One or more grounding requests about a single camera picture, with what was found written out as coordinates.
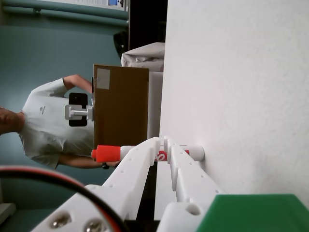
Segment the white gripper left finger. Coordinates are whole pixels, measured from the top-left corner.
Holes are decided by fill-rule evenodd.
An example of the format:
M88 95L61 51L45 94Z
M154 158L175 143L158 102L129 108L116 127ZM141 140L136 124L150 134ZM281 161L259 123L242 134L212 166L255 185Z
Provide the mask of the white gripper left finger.
M150 166L160 139L151 138L131 149L102 186L85 188L103 200L120 221L136 220ZM113 232L112 223L83 195L76 193L39 223L35 232Z

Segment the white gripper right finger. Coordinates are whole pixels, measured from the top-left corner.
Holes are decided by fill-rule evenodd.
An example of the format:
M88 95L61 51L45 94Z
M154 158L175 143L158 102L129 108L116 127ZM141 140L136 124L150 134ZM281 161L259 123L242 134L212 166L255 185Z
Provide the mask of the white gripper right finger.
M224 191L183 146L164 138L167 161L157 165L156 218L159 232L196 232L214 198Z

